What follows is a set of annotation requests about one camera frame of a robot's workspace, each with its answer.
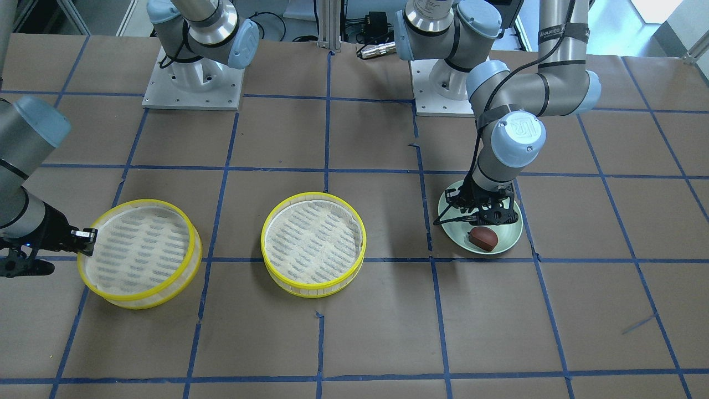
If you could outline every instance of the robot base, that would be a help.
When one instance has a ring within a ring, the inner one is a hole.
[[[457,189],[462,184],[463,180],[460,180],[459,182],[451,184],[450,186],[448,186],[448,188]],[[508,202],[506,201],[509,201],[509,199],[506,199],[503,202],[505,206],[508,204]],[[438,200],[438,214],[443,212],[447,206],[448,203],[446,203],[445,201],[444,191],[441,195],[441,198]],[[522,229],[524,228],[524,225],[522,221],[522,212],[520,211],[520,207],[517,205],[517,202],[515,202],[514,208],[517,214],[520,215],[520,218],[519,220],[517,220],[516,223],[502,224],[500,226],[487,226],[497,234],[498,238],[497,246],[493,248],[493,250],[490,252],[471,244],[471,242],[468,240],[468,232],[473,228],[470,223],[449,222],[442,224],[441,227],[443,228],[445,233],[450,237],[450,239],[453,240],[453,242],[455,242],[461,248],[474,253],[480,253],[481,255],[496,255],[497,253],[503,253],[504,251],[507,251],[508,249],[512,248],[522,236]],[[459,209],[450,208],[443,217],[443,219],[452,219],[454,217],[460,217],[462,215],[463,214],[460,213]]]
[[[411,83],[416,98],[416,115],[458,116],[473,118],[473,110],[467,99],[457,101],[446,98],[436,91],[429,76],[437,60],[411,61]]]
[[[158,63],[165,53],[160,48],[157,62],[145,89],[143,106],[150,109],[205,109],[238,111],[241,100],[244,70],[224,67],[218,85],[206,91],[186,91],[176,86],[169,70],[160,69]]]

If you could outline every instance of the metal frame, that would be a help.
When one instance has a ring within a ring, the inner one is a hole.
[[[67,16],[69,22],[71,22],[72,25],[74,25],[74,27],[78,29],[82,35],[91,35],[89,27],[86,25],[86,22],[79,14],[79,10],[77,10],[77,7],[74,5],[74,2],[72,0],[57,0],[57,4],[62,9],[62,11],[64,11],[64,14]]]
[[[692,48],[690,48],[685,55],[682,56],[682,60],[685,64],[696,64],[697,60],[704,55],[704,53],[709,50],[709,31],[704,33],[704,35],[694,43]]]
[[[340,52],[342,0],[318,0],[318,46]]]

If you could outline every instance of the floor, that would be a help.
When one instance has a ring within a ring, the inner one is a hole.
[[[80,227],[129,200],[171,202],[205,258],[142,311],[88,291],[66,253],[45,254],[49,277],[0,280],[0,398],[709,398],[709,88],[695,68],[589,56],[597,108],[544,119],[547,147],[515,183],[522,239],[475,256],[431,224],[474,127],[416,117],[405,62],[262,41],[238,114],[148,111],[159,46],[12,37],[2,96],[36,95],[73,125],[26,187]],[[350,285],[309,300],[270,279],[258,240],[281,200],[322,190],[359,212],[369,245]]]

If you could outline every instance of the blue tape line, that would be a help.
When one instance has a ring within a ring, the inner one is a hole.
[[[314,99],[325,100],[327,97],[322,96],[288,96],[282,94],[244,94],[244,97],[252,97],[257,99]]]
[[[557,343],[557,350],[559,352],[559,360],[562,364],[562,372],[564,380],[566,381],[566,390],[569,391],[569,398],[574,399],[574,388],[571,386],[571,374],[569,374],[569,365],[566,363],[566,355],[564,354],[564,346],[562,345],[562,337],[559,333],[559,327],[557,325],[557,318],[554,316],[554,309],[552,308],[552,301],[549,298],[549,291],[547,290],[547,283],[544,280],[544,274],[542,273],[542,266],[540,264],[538,254],[536,254],[534,239],[532,238],[532,230],[529,225],[529,219],[527,218],[527,212],[525,211],[524,200],[522,198],[522,190],[520,190],[519,183],[515,179],[514,181],[515,191],[517,192],[517,198],[519,199],[520,213],[522,214],[523,224],[527,232],[527,237],[530,240],[530,245],[532,247],[532,255],[534,256],[535,270],[537,271],[537,278],[539,279],[540,287],[542,288],[542,295],[544,296],[544,302],[547,306],[547,313],[549,314],[549,322],[552,324],[552,331],[554,332],[554,340]]]
[[[0,90],[0,93],[3,94],[25,94],[25,95],[31,95],[31,96],[41,96],[41,95],[49,95],[49,96],[58,96],[60,92],[40,92],[40,91],[32,91],[32,90]]]
[[[74,169],[124,169],[118,164],[83,164],[83,163],[43,163],[42,168],[74,168]]]
[[[88,97],[144,97],[143,93],[91,93],[91,92],[65,92],[65,96],[88,96]]]
[[[389,173],[415,175],[421,173],[419,170],[411,169],[330,169],[331,173]]]
[[[697,192],[694,190],[692,183],[689,181],[689,179],[686,179],[687,174],[684,172],[684,168],[682,168],[682,164],[679,162],[679,158],[677,158],[677,154],[675,154],[674,149],[672,149],[672,146],[670,145],[669,140],[667,139],[667,135],[664,133],[664,130],[662,130],[662,126],[660,126],[660,122],[657,120],[657,116],[655,115],[653,109],[651,108],[650,103],[647,101],[645,94],[640,89],[640,85],[638,84],[637,80],[635,79],[635,76],[633,75],[632,71],[630,70],[630,66],[627,64],[627,61],[625,60],[625,58],[621,58],[621,60],[623,61],[623,65],[625,66],[627,73],[630,75],[630,79],[632,79],[633,84],[637,88],[637,91],[640,93],[640,96],[642,97],[642,101],[645,103],[645,106],[647,106],[647,109],[650,111],[650,116],[652,116],[652,120],[655,122],[655,126],[657,126],[657,130],[660,132],[660,136],[662,136],[662,140],[664,140],[665,145],[667,146],[667,149],[669,150],[670,154],[672,154],[672,159],[674,159],[674,162],[677,164],[677,167],[679,168],[679,171],[682,174],[682,176],[685,177],[685,181],[687,183],[687,186],[689,187],[689,190],[692,192],[692,196],[694,197],[694,200],[697,202],[697,205],[699,206],[699,209],[702,211],[702,214],[704,214],[704,219],[707,222],[709,222],[709,214],[707,214],[706,209],[704,209],[702,202],[699,200],[699,196],[697,195]]]
[[[441,341],[441,354],[443,357],[443,379],[447,399],[453,399],[453,386],[450,382],[450,366],[448,364],[448,345],[445,341],[445,326],[443,324],[443,307],[441,305],[441,292],[438,285],[438,270],[436,262],[431,258],[431,276],[433,277],[433,293],[436,299],[436,316],[438,317],[438,334]]]
[[[428,244],[428,251],[433,252],[433,238],[431,237],[431,223],[428,217],[428,198],[426,198],[426,181],[423,174],[423,159],[421,158],[421,147],[414,146],[416,149],[416,158],[418,160],[418,179],[421,184],[421,202],[423,203],[423,222],[426,226],[426,243]]]
[[[316,376],[316,398],[323,397],[323,359],[325,358],[325,315],[315,312],[318,317],[318,374]]]
[[[628,69],[628,72],[630,73],[630,69],[628,68],[627,64],[625,63],[625,59],[623,59],[623,63],[625,64],[625,67]],[[635,81],[635,77],[630,74],[630,77],[633,79],[633,82],[635,83],[635,86],[638,90],[640,90],[640,86],[637,85],[637,81]],[[644,96],[642,96],[643,101],[645,101],[645,104],[647,105],[647,108],[649,109],[649,104],[647,103],[647,100],[645,99]],[[650,303],[650,307],[652,308],[652,312],[657,315],[656,320],[657,320],[657,325],[660,328],[660,332],[662,333],[662,338],[665,341],[665,344],[667,345],[667,349],[669,350],[670,357],[672,358],[672,362],[675,366],[675,369],[677,370],[679,374],[679,379],[680,382],[682,382],[682,387],[684,388],[684,392],[687,395],[688,399],[691,399],[691,394],[689,393],[689,387],[687,386],[687,382],[684,379],[684,376],[682,375],[679,362],[677,361],[677,355],[675,355],[674,350],[672,349],[672,344],[669,341],[669,337],[667,335],[667,331],[664,328],[664,325],[662,323],[662,319],[657,312],[657,307],[655,306],[655,301],[652,299],[652,294],[650,292],[649,286],[647,285],[647,281],[645,280],[645,276],[643,275],[642,269],[640,268],[640,263],[637,262],[637,257],[635,255],[635,250],[632,247],[632,243],[630,242],[630,236],[627,233],[627,230],[625,229],[625,224],[623,223],[623,219],[620,217],[620,213],[618,211],[618,207],[615,204],[615,200],[613,199],[613,193],[610,191],[610,186],[608,185],[608,181],[606,178],[603,176],[603,169],[601,168],[601,164],[598,162],[598,158],[596,157],[596,152],[593,149],[593,145],[591,144],[591,139],[588,137],[588,132],[586,131],[586,126],[584,125],[584,121],[581,119],[579,115],[576,115],[576,119],[579,121],[579,126],[581,127],[581,132],[584,134],[584,138],[586,139],[586,143],[588,144],[588,149],[591,150],[591,156],[593,157],[593,161],[596,164],[596,168],[598,168],[598,173],[601,174],[601,181],[603,182],[603,186],[605,188],[605,192],[608,195],[608,200],[610,201],[610,205],[613,208],[613,213],[615,213],[615,218],[618,220],[618,225],[620,226],[620,230],[623,233],[623,238],[625,240],[625,243],[627,244],[628,251],[630,251],[630,256],[632,257],[635,268],[637,270],[637,274],[640,277],[640,282],[642,283],[642,287],[645,290],[645,295],[647,296],[647,299]]]
[[[79,66],[79,62],[82,60],[82,56],[84,55],[84,50],[86,50],[86,45],[89,44],[89,39],[91,36],[87,36],[86,39],[84,39],[84,44],[82,44],[81,50],[79,50],[79,54],[77,55],[77,59],[74,61],[74,64],[72,65],[72,69],[69,71],[69,76],[67,76],[67,80],[64,81],[64,86],[62,86],[62,90],[59,92],[59,96],[57,97],[57,101],[54,103],[54,107],[57,108],[59,106],[59,103],[62,101],[62,97],[64,96],[65,92],[67,91],[67,87],[69,87],[69,82],[72,81],[72,77],[74,77],[74,72],[76,72],[77,67]]]
[[[351,97],[332,97],[333,101],[349,101],[349,102],[375,102],[375,103],[396,103],[396,104],[414,104],[412,99],[358,99]]]
[[[442,380],[441,373],[428,374],[381,374],[378,376],[368,375],[346,375],[325,377],[323,381],[419,381],[419,380]]]
[[[192,348],[189,354],[189,365],[187,366],[187,380],[184,384],[184,390],[182,392],[183,399],[189,398],[189,391],[192,381],[192,375],[194,374],[194,364],[197,359],[197,348],[199,345],[199,337],[202,331],[202,318],[204,317],[204,307],[207,302],[207,291],[209,289],[209,277],[211,275],[212,262],[214,257],[214,246],[216,244],[217,233],[219,232],[219,221],[221,219],[221,210],[224,204],[224,193],[226,191],[226,184],[229,178],[229,165],[231,164],[232,154],[234,152],[234,142],[236,141],[236,131],[239,125],[239,113],[234,115],[234,124],[231,129],[231,137],[229,138],[229,148],[227,149],[226,159],[224,161],[222,182],[219,189],[219,199],[217,200],[217,209],[214,214],[214,227],[212,229],[212,237],[209,241],[209,250],[207,253],[207,264],[204,268],[204,286],[202,287],[202,293],[199,300],[199,310],[197,312],[197,323],[194,327],[194,337],[192,339]]]
[[[84,287],[82,292],[82,298],[79,301],[79,307],[77,310],[77,315],[74,316],[74,323],[72,323],[72,329],[69,331],[69,338],[67,339],[67,344],[64,347],[64,354],[62,355],[62,360],[59,363],[59,368],[57,369],[57,378],[52,384],[52,390],[49,394],[49,399],[55,399],[57,397],[57,390],[59,389],[59,380],[64,374],[64,368],[67,366],[67,360],[69,360],[69,352],[72,350],[72,345],[74,344],[74,338],[77,335],[77,329],[79,328],[79,321],[84,313],[84,306],[86,304],[86,299],[89,296],[89,287]]]
[[[325,98],[325,172],[323,173],[323,191],[330,190],[330,106],[332,104],[332,78],[333,78],[333,62],[332,58],[335,53],[328,52],[328,78],[327,78],[327,97]]]
[[[223,166],[187,166],[187,165],[131,165],[130,169],[152,170],[224,170]]]
[[[230,166],[229,171],[239,172],[312,172],[323,173],[324,169],[319,168],[248,168],[244,166]]]
[[[364,262],[370,263],[428,263],[430,258],[364,258]]]
[[[143,117],[140,120],[140,125],[138,126],[138,132],[135,134],[135,140],[133,140],[133,146],[130,147],[130,153],[128,154],[128,160],[125,162],[123,168],[123,174],[121,175],[121,182],[118,184],[118,190],[116,190],[116,196],[113,198],[113,206],[118,205],[118,201],[121,198],[121,193],[123,192],[123,186],[125,185],[125,179],[128,178],[128,171],[130,170],[130,164],[133,162],[133,156],[135,155],[135,149],[138,148],[138,142],[140,142],[140,136],[143,134],[143,127],[145,127],[145,120],[147,119],[148,109],[143,111]]]
[[[524,379],[524,378],[563,378],[561,371],[528,371],[522,373],[455,373],[450,378],[454,380],[481,380],[481,379]]]

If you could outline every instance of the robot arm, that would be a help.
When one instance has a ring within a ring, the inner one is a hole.
[[[150,0],[147,13],[170,63],[207,58],[244,69],[256,54],[258,27],[229,0]]]
[[[79,231],[22,184],[58,147],[71,126],[60,112],[35,97],[14,105],[0,99],[0,275],[48,275],[54,266],[36,259],[40,249],[92,255],[95,229]],[[32,249],[29,257],[22,246]]]
[[[434,58],[446,52],[430,52],[426,44],[431,40],[442,40],[447,35],[446,31],[432,35],[444,25],[442,21],[450,19],[450,14],[444,14],[441,9],[446,3],[450,1],[408,2],[406,16],[400,13],[395,24],[399,32],[396,47],[400,57]],[[499,19],[496,19],[499,14],[483,3],[483,0],[462,0],[457,7],[454,6],[454,18],[449,26],[458,19],[480,21],[485,18],[495,20],[491,26],[499,26]],[[436,23],[421,24],[429,27],[428,34],[417,31],[415,24],[422,19],[419,13],[427,10],[429,15],[437,17]],[[473,162],[462,186],[446,192],[446,200],[448,209],[456,207],[464,214],[473,213],[441,221],[443,212],[434,224],[469,222],[477,226],[517,222],[512,181],[537,157],[544,145],[546,129],[538,117],[580,114],[592,109],[601,96],[598,76],[585,68],[589,35],[587,20],[588,3],[585,0],[542,0],[540,26],[544,28],[539,35],[542,57],[513,72],[497,60],[473,65],[487,56],[491,42],[481,42],[484,46],[480,44],[481,47],[470,50],[474,55],[467,56],[470,63],[465,66],[471,69],[467,70],[469,73],[465,79],[469,102],[476,115],[477,140]],[[481,34],[480,28],[471,26],[471,29]],[[446,63],[454,69],[460,67],[459,62],[452,62],[460,59],[455,57],[455,51],[450,54],[445,58]],[[536,74],[517,75],[533,65],[538,65]],[[484,144],[481,151],[480,142]]]

